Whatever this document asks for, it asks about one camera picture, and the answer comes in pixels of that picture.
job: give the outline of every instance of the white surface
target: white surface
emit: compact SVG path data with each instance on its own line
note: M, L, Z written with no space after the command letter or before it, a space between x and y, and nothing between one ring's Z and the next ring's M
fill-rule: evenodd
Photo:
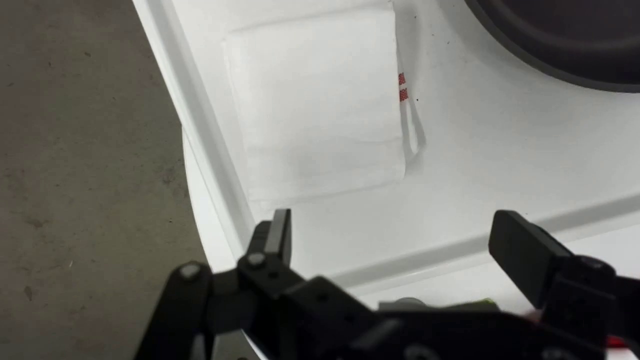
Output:
M212 205L193 212L205 211L195 218L213 264L242 254L249 227L268 215L246 205L244 165L230 167L239 148L219 43L277 16L282 4L135 0L203 179L191 201ZM394 4L426 151L402 182L296 206L296 269L332 274L369 304L399 295L431 304L492 296L521 310L484 257L492 212L513 209L571 249L637 274L630 257L640 254L640 98L538 74L462 0ZM212 236L203 228L218 231L215 217L221 233Z
M291 206L403 176L394 21L376 0L225 36L252 203Z

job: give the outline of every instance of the white towel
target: white towel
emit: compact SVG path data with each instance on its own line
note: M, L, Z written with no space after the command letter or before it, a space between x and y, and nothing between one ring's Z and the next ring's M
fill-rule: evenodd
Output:
M296 205L403 176L388 2L237 31L224 55L249 201Z

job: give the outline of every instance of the concrete floor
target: concrete floor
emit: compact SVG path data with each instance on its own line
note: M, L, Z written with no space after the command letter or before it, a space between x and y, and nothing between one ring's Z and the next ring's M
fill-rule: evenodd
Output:
M130 0L2 0L0 100L0 358L131 358L203 257Z

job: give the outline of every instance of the black bowl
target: black bowl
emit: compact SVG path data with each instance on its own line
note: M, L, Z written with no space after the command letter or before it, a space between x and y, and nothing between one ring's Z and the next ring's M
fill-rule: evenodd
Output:
M590 88L640 93L640 0L465 0L508 51Z

